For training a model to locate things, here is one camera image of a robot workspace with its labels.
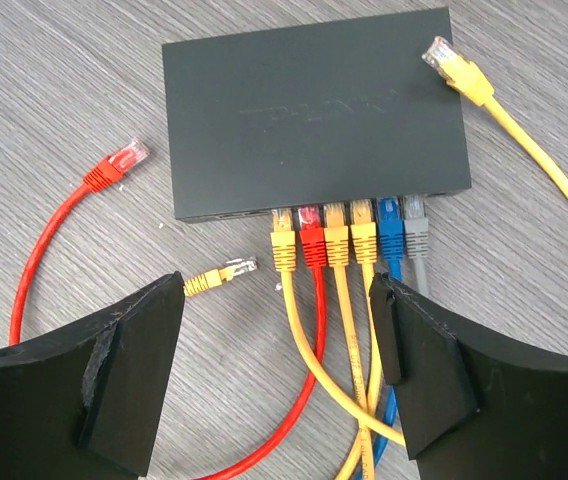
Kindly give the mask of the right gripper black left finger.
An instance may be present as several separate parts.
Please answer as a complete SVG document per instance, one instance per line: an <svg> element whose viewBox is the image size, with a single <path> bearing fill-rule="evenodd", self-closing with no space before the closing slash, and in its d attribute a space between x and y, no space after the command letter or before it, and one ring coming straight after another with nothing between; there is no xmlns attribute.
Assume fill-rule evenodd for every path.
<svg viewBox="0 0 568 480"><path fill-rule="evenodd" d="M149 471L184 307L179 273L0 349L0 479Z"/></svg>

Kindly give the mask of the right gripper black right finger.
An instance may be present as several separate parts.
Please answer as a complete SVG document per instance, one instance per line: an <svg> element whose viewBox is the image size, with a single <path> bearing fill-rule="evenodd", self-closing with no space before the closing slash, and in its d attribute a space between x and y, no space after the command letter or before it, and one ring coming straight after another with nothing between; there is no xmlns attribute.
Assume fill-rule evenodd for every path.
<svg viewBox="0 0 568 480"><path fill-rule="evenodd" d="M371 307L408 457L424 479L568 479L568 356L500 334L386 274Z"/></svg>

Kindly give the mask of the black network switch box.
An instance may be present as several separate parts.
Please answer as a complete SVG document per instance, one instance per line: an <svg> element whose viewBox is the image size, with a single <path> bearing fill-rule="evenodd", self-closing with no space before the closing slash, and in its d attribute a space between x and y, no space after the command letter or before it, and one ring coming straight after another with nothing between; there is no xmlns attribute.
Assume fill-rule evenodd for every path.
<svg viewBox="0 0 568 480"><path fill-rule="evenodd" d="M460 96L422 59L445 7L162 48L175 216L471 185Z"/></svg>

